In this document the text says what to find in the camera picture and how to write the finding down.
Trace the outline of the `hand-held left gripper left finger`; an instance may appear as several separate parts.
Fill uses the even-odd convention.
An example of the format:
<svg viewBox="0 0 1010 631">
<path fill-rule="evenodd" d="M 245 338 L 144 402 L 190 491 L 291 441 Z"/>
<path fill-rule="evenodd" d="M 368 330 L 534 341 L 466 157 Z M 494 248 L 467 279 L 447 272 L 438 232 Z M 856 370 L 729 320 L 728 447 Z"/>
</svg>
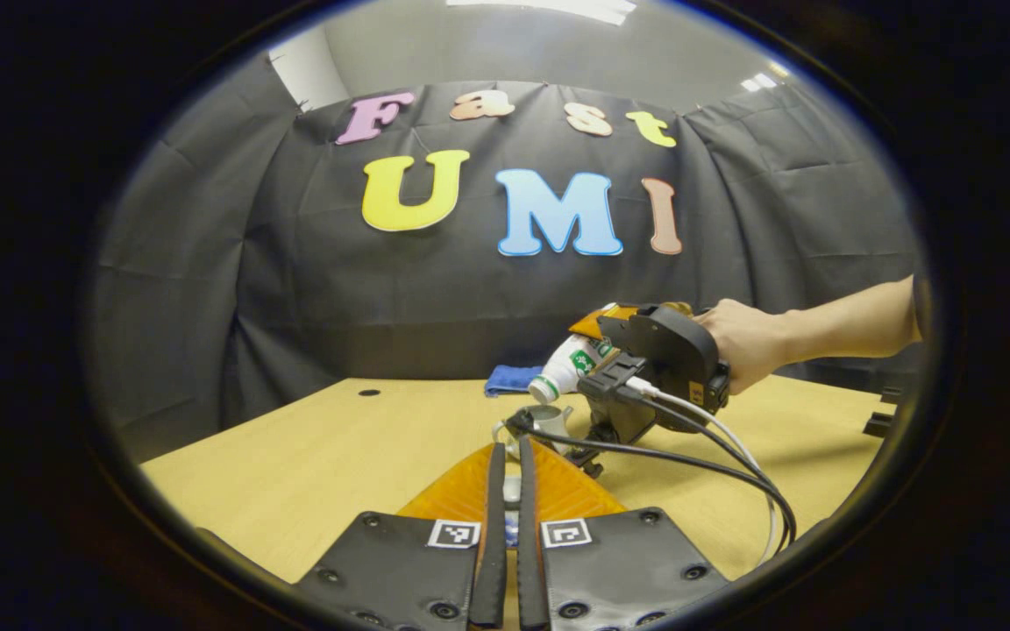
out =
<svg viewBox="0 0 1010 631">
<path fill-rule="evenodd" d="M 296 588 L 380 630 L 501 628 L 505 451 L 477 449 L 396 513 L 361 512 Z"/>
</svg>

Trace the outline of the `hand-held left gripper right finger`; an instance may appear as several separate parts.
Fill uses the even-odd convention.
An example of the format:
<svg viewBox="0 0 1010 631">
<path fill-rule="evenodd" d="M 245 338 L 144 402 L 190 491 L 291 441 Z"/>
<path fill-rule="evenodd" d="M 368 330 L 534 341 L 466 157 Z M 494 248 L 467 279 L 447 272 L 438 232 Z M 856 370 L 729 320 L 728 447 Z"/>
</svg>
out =
<svg viewBox="0 0 1010 631">
<path fill-rule="evenodd" d="M 635 630 L 729 584 L 660 507 L 629 510 L 553 449 L 523 439 L 518 624 Z"/>
</svg>

